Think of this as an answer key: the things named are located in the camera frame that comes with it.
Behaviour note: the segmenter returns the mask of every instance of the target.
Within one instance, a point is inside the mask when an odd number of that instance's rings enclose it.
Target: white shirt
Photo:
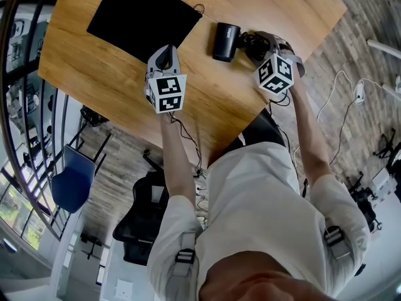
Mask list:
[[[346,187],[325,175],[311,189],[310,202],[302,198],[291,157],[279,144],[263,142],[227,153],[209,168],[207,188],[208,228],[195,245],[197,296],[211,266],[241,251],[269,254],[294,278],[309,281],[331,297],[362,264],[370,232]],[[323,239],[331,225],[343,230],[351,251],[339,260]],[[162,300],[181,233],[200,230],[190,201],[170,198],[148,260],[150,282]]]

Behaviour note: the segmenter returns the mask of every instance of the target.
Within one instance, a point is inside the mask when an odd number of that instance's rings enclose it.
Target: person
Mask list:
[[[186,300],[333,300],[361,266],[370,237],[367,222],[330,169],[306,87],[293,69],[289,90],[310,200],[299,194],[291,156],[264,111],[256,119],[263,124],[253,122],[209,167],[208,227],[202,232],[179,126],[169,115],[159,116],[170,199],[147,270],[161,300],[168,297],[175,256],[188,231],[197,233],[199,271],[193,273],[195,297]],[[329,246],[325,233],[331,226],[342,230],[348,253],[335,255]]]

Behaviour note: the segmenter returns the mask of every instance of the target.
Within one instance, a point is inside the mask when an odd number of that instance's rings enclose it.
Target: power strip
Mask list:
[[[360,80],[354,90],[355,103],[361,104],[365,101],[365,84]]]

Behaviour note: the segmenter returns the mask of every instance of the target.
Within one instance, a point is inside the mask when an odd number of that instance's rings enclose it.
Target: white cable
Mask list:
[[[317,121],[318,123],[319,123],[319,117],[320,117],[321,112],[322,112],[323,109],[327,106],[328,102],[330,101],[331,96],[333,95],[333,93],[334,93],[334,91],[335,91],[335,89],[336,89],[337,76],[338,76],[340,73],[343,73],[344,76],[345,76],[345,78],[346,78],[346,79],[348,80],[348,82],[350,83],[352,96],[354,97],[354,89],[353,89],[353,85],[352,85],[351,80],[350,80],[349,77],[346,75],[346,73],[345,73],[344,70],[340,70],[340,71],[335,75],[335,77],[334,77],[334,84],[333,84],[333,88],[331,89],[331,92],[330,92],[329,97],[327,98],[325,104],[320,108],[320,110],[319,110],[319,112],[318,112],[318,116],[317,116],[317,118],[316,118],[316,121]],[[368,82],[371,82],[371,83],[373,83],[374,85],[378,86],[379,88],[383,89],[383,87],[380,86],[377,82],[374,82],[373,80],[370,80],[370,79],[368,79],[368,78],[361,78],[361,79],[359,79],[359,80],[357,81],[357,83],[355,84],[355,86],[358,85],[359,82],[362,82],[362,81],[364,81],[364,80],[367,80]],[[298,145],[298,147],[294,150],[294,154],[293,154],[295,167],[296,167],[295,154],[296,154],[296,152],[298,151],[298,149],[299,149],[299,145]]]

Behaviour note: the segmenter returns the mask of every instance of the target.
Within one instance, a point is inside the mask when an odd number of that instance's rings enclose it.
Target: person's arm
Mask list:
[[[195,206],[195,182],[191,165],[182,145],[179,124],[169,114],[160,114],[163,138],[164,176],[170,197],[185,196]]]
[[[319,177],[332,174],[332,171],[328,160],[326,141],[309,104],[306,88],[299,77],[296,64],[294,65],[294,80],[295,83],[290,88],[290,92],[293,96],[296,114],[299,149],[306,178],[312,186]]]

